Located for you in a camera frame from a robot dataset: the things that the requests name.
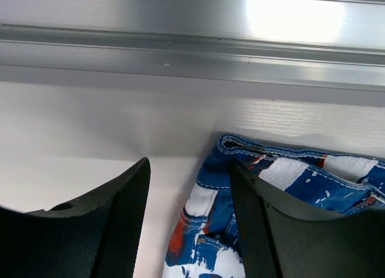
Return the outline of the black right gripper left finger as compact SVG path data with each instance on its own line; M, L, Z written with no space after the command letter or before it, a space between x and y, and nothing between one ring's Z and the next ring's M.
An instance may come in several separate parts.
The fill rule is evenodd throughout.
M52 209L1 209L2 277L132 277L150 184L139 160Z

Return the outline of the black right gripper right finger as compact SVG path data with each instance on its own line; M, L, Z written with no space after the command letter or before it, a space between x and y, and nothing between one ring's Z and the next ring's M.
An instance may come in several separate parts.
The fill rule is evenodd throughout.
M304 203L239 162L230 189L247 277L383 277L384 211L342 215Z

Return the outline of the blue patterned trousers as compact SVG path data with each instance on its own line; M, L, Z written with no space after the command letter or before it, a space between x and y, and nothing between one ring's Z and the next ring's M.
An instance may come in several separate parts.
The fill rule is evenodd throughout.
M244 277L228 165L237 160L280 190L319 208L356 214L384 207L384 161L267 146L224 134L204 161L168 243L164 277Z

